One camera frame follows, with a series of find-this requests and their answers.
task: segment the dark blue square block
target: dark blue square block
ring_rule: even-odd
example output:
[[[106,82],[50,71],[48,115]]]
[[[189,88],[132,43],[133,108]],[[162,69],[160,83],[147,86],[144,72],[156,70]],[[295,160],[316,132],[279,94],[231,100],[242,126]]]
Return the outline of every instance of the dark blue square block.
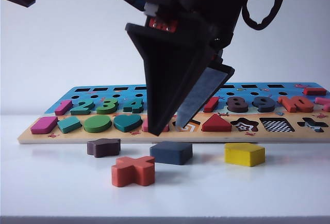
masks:
[[[184,165],[192,157],[192,143],[163,141],[150,148],[155,162]]]

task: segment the teal heart piece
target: teal heart piece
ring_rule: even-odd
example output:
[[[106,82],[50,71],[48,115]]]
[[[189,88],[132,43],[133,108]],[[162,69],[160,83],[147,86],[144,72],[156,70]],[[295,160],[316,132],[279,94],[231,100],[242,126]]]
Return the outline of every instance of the teal heart piece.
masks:
[[[129,132],[142,124],[139,115],[119,115],[113,120],[114,126],[121,132]]]

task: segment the robotic arm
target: robotic arm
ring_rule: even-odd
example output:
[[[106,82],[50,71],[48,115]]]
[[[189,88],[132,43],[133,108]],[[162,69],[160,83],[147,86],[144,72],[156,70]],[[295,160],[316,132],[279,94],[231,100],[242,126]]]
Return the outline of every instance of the robotic arm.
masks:
[[[146,14],[144,26],[125,27],[144,60],[149,131],[159,135],[177,111],[184,127],[233,75],[222,63],[242,10],[253,29],[267,27],[283,0],[257,24],[250,19],[248,0],[125,0]]]

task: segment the teal number 4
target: teal number 4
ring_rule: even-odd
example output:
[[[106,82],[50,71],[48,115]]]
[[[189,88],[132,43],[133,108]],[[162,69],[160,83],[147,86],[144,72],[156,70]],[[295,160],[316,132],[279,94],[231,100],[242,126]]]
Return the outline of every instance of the teal number 4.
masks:
[[[143,99],[133,99],[130,102],[124,104],[124,112],[132,112],[135,114],[141,113],[143,111]]]

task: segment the orange cross-shaped block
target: orange cross-shaped block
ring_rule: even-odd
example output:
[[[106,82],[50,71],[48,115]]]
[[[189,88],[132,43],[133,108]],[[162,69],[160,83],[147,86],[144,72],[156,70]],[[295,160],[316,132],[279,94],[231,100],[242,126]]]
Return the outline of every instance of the orange cross-shaped block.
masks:
[[[121,157],[111,167],[112,184],[124,187],[130,183],[147,186],[155,182],[155,158],[145,156],[141,158]]]

